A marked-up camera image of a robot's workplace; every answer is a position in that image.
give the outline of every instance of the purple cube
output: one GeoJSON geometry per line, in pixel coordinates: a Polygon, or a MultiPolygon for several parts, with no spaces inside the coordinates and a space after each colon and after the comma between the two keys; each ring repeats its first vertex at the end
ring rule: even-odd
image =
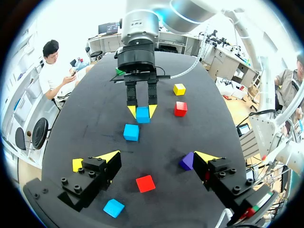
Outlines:
{"type": "Polygon", "coordinates": [[[179,164],[184,170],[193,170],[193,156],[194,153],[190,152],[180,161],[179,164]]]}

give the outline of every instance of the desk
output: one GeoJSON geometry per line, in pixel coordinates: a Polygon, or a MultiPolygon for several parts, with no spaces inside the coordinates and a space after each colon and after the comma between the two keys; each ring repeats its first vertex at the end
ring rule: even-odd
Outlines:
{"type": "MultiPolygon", "coordinates": [[[[113,35],[97,36],[89,39],[87,42],[91,48],[91,52],[102,50],[106,52],[114,52],[119,47],[123,47],[124,44],[121,41],[122,37],[120,33],[113,35]]],[[[191,34],[178,35],[171,32],[161,31],[160,41],[155,44],[156,48],[160,45],[174,46],[177,51],[185,55],[198,55],[198,47],[201,40],[197,36],[191,34]]]]}
{"type": "MultiPolygon", "coordinates": [[[[180,73],[194,61],[187,55],[155,52],[156,65],[166,74],[180,73]]],[[[120,150],[122,167],[111,186],[80,213],[115,227],[213,228],[224,205],[205,189],[194,170],[184,171],[178,162],[197,150],[226,156],[245,174],[238,134],[215,83],[200,64],[183,77],[160,80],[151,122],[140,124],[139,142],[128,142],[124,126],[137,123],[126,106],[124,83],[109,82],[116,66],[114,54],[104,56],[66,101],[48,140],[42,179],[59,184],[62,176],[72,174],[73,158],[120,150]],[[184,96],[173,93],[176,83],[187,88],[184,96]],[[176,101],[187,102],[185,117],[174,116],[176,101]],[[156,189],[140,193],[135,179],[145,175],[152,176],[156,189]],[[112,198],[125,205],[117,219],[103,212],[112,198]]],[[[147,83],[137,83],[139,106],[147,105],[147,93],[147,83]]]]}
{"type": "Polygon", "coordinates": [[[209,74],[214,80],[217,77],[227,78],[228,80],[232,79],[249,88],[254,76],[256,75],[256,72],[253,68],[247,66],[236,55],[222,47],[217,46],[213,62],[209,69],[209,74]],[[240,69],[244,73],[242,79],[233,77],[237,69],[240,69]]]}

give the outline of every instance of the white t-shirt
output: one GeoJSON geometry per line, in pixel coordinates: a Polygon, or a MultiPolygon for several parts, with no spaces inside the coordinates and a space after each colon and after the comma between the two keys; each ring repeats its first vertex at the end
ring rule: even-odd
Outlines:
{"type": "MultiPolygon", "coordinates": [[[[49,90],[53,90],[58,87],[65,77],[70,76],[69,70],[72,66],[68,63],[64,63],[59,58],[56,63],[48,64],[44,61],[44,66],[41,69],[39,74],[39,83],[43,94],[45,94],[49,90]]],[[[65,96],[68,93],[71,93],[75,88],[75,81],[65,84],[59,92],[56,94],[57,96],[65,96]]]]}

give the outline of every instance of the red cube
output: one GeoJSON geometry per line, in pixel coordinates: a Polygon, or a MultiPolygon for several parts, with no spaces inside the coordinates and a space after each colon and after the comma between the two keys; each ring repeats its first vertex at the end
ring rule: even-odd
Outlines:
{"type": "Polygon", "coordinates": [[[183,117],[186,115],[187,110],[188,108],[186,102],[177,101],[174,108],[174,115],[183,117]]]}
{"type": "Polygon", "coordinates": [[[136,183],[141,193],[155,189],[151,175],[137,178],[136,183]]]}

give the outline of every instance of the yellow pad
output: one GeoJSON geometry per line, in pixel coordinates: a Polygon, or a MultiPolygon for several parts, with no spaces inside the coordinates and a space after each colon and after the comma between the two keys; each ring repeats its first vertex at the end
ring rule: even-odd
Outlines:
{"type": "Polygon", "coordinates": [[[197,153],[198,156],[201,157],[206,163],[208,163],[208,161],[210,161],[212,159],[219,159],[218,157],[214,157],[212,155],[202,153],[202,152],[199,152],[199,151],[195,151],[195,153],[197,153]]]}
{"type": "Polygon", "coordinates": [[[186,92],[186,87],[183,84],[174,84],[173,91],[176,96],[184,95],[186,92]]]}
{"type": "Polygon", "coordinates": [[[114,151],[114,152],[106,153],[104,155],[100,155],[98,157],[93,157],[93,158],[101,158],[101,159],[105,160],[106,163],[108,163],[118,152],[120,153],[120,151],[114,151]]]}
{"type": "Polygon", "coordinates": [[[149,105],[149,115],[150,115],[150,118],[152,118],[152,116],[153,116],[153,114],[155,112],[156,107],[157,107],[157,104],[156,105],[155,104],[150,104],[149,105]]]}
{"type": "Polygon", "coordinates": [[[127,107],[130,109],[130,112],[132,113],[132,115],[136,119],[136,106],[135,105],[130,105],[130,106],[127,106],[127,107]]]}
{"type": "Polygon", "coordinates": [[[83,161],[82,158],[73,159],[73,172],[78,172],[78,169],[82,168],[81,161],[83,161]]]}

